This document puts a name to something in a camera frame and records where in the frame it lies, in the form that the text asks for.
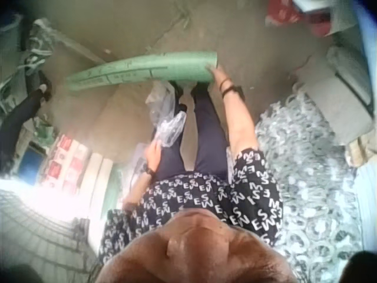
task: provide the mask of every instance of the black patterned blouse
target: black patterned blouse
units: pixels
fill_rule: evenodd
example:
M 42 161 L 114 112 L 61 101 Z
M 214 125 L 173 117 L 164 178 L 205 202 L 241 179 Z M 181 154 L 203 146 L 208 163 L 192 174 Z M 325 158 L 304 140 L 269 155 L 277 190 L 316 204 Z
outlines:
M 153 183 L 132 211 L 108 211 L 100 261 L 105 264 L 133 239 L 164 225 L 184 208 L 206 208 L 221 221 L 252 231 L 273 246 L 283 203 L 265 163 L 261 151 L 246 149 L 236 158 L 231 185 L 197 172 Z

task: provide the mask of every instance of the bracelet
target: bracelet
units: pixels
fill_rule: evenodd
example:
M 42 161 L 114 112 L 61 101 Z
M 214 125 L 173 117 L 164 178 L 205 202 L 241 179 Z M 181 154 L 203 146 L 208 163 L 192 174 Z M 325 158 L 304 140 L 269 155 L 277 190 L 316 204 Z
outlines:
M 151 177 L 154 177 L 154 175 L 156 174 L 155 171 L 153 171 L 153 170 L 150 169 L 149 167 L 146 168 L 145 172 L 146 172 L 148 175 L 151 175 Z
M 230 78 L 226 78 L 225 80 L 223 80 L 219 86 L 219 90 L 221 91 L 221 88 L 223 87 L 223 84 L 226 82 L 226 81 L 230 81 L 231 79 Z
M 235 91 L 236 93 L 238 93 L 238 95 L 240 96 L 240 98 L 245 102 L 245 95 L 243 94 L 243 91 L 242 91 L 242 88 L 241 87 L 236 87 L 235 85 L 227 88 L 226 90 L 223 91 L 223 93 L 221 94 L 222 98 L 224 99 L 224 96 L 231 92 L 231 91 Z

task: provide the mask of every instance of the green board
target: green board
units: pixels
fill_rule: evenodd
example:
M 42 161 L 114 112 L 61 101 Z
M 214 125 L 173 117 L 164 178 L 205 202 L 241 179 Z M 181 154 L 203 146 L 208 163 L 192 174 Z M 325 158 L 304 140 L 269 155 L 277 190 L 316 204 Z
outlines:
M 207 65 L 217 65 L 216 52 L 174 52 L 119 60 L 71 75 L 70 90 L 145 80 L 212 81 Z

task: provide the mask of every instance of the pile of metal parts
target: pile of metal parts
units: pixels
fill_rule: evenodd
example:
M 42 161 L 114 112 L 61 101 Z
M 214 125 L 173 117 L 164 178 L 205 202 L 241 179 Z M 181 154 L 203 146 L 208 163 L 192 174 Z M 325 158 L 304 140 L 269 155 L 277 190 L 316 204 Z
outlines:
M 337 282 L 347 260 L 362 249 L 344 147 L 305 94 L 272 104 L 256 133 L 284 201 L 276 249 L 300 282 Z

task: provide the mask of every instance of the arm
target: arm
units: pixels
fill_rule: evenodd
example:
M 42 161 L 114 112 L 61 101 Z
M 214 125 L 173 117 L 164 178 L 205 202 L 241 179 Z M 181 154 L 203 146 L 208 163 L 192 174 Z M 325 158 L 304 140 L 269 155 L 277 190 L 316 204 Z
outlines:
M 222 93 L 233 86 L 232 80 L 221 67 L 211 68 L 217 86 Z M 238 153 L 247 148 L 258 149 L 254 121 L 241 97 L 235 91 L 228 92 L 224 97 L 226 120 L 229 130 L 230 150 L 235 158 Z
M 161 160 L 161 143 L 159 141 L 152 141 L 145 150 L 145 157 L 147 158 L 147 166 L 153 172 L 156 172 Z M 123 209 L 130 210 L 135 207 L 147 188 L 151 184 L 152 176 L 146 172 L 142 173 L 132 187 L 128 196 L 123 200 Z

